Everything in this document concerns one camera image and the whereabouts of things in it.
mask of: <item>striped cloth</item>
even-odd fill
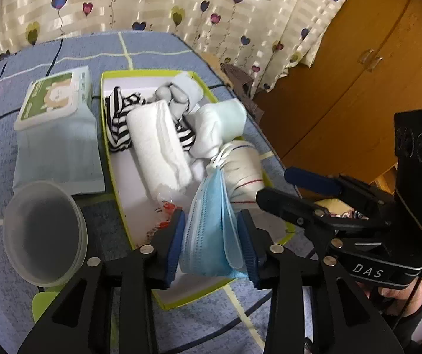
[[[116,86],[109,97],[104,100],[106,112],[106,135],[109,142],[109,150],[112,152],[128,149],[132,146],[131,136],[127,129],[126,116],[136,105],[145,105],[147,101],[140,93],[134,93],[124,97],[121,88]],[[178,133],[180,144],[184,151],[189,151],[194,144],[196,135],[188,121],[182,116],[175,120],[175,129]]]
[[[104,100],[106,111],[106,135],[109,150],[121,151],[132,146],[131,136],[127,130],[125,118],[135,105],[145,105],[146,101],[139,93],[123,97],[121,88],[116,86],[109,97]]]

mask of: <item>brown cloth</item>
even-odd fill
[[[234,93],[239,98],[241,103],[247,109],[247,112],[252,116],[258,124],[262,118],[263,110],[261,110],[255,102],[250,98],[249,92],[253,84],[253,79],[241,68],[230,63],[222,63],[221,70],[231,80],[234,85]]]

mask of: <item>curtain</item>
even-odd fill
[[[288,68],[314,61],[345,0],[0,0],[0,58],[59,37],[158,30],[232,63],[271,89]]]

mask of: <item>wooden cabinet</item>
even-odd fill
[[[329,25],[311,68],[298,65],[255,102],[265,114],[260,126],[285,156],[360,77],[383,45],[409,0],[347,0]],[[368,49],[371,57],[358,62]]]
[[[283,158],[320,174],[372,182],[396,162],[394,113],[422,108],[422,0],[411,0],[377,56],[317,125]]]
[[[372,182],[396,162],[394,113],[422,108],[422,0],[347,0],[313,67],[255,100],[286,166]]]

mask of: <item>blue handle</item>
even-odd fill
[[[287,168],[285,180],[297,187],[329,197],[337,197],[341,192],[341,187],[334,178],[320,176],[299,168]]]

